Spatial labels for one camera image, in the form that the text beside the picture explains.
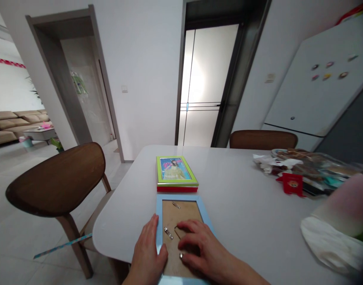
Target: metal clip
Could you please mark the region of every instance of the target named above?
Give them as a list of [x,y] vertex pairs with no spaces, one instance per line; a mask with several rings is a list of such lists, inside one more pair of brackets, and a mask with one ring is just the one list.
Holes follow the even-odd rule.
[[171,235],[171,233],[169,232],[169,230],[167,229],[167,227],[164,228],[164,231],[169,236],[170,239],[173,239],[173,236]]
[[174,201],[172,201],[172,204],[173,204],[176,208],[180,209],[180,206],[179,206],[179,205],[177,205]]

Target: hand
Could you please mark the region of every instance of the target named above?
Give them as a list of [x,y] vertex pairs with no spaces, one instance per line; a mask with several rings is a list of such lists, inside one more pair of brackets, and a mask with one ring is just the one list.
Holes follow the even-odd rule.
[[230,254],[206,224],[188,220],[178,223],[177,226],[191,232],[179,241],[179,249],[188,245],[198,246],[200,249],[200,256],[190,253],[182,255],[185,265],[219,284],[268,284],[248,264]]
[[151,220],[143,227],[134,249],[131,270],[123,285],[155,285],[159,282],[168,252],[165,244],[162,245],[159,255],[156,251],[156,226],[159,216],[153,215]]

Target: chair backrest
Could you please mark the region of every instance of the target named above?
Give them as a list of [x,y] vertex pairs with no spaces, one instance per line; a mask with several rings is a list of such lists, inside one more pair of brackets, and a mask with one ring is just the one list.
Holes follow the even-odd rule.
[[230,135],[230,148],[273,150],[295,148],[298,138],[284,131],[243,130]]
[[63,216],[80,205],[101,181],[105,165],[99,144],[76,146],[16,178],[6,190],[7,200],[36,216]]

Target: sofa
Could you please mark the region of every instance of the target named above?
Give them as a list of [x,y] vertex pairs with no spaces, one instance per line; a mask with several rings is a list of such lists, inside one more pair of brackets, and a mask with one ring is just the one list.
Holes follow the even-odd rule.
[[52,124],[46,110],[0,112],[0,144],[24,136],[23,131],[38,128],[45,122]]

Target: white door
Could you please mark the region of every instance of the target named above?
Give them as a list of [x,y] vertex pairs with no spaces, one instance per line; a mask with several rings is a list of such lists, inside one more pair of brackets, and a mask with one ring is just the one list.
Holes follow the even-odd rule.
[[80,88],[76,88],[77,96],[91,138],[104,146],[112,140],[112,129],[99,80],[99,66],[93,53],[93,41],[93,37],[75,38],[61,40],[61,45],[69,69],[81,81]]
[[237,30],[229,25],[186,32],[178,145],[211,145]]

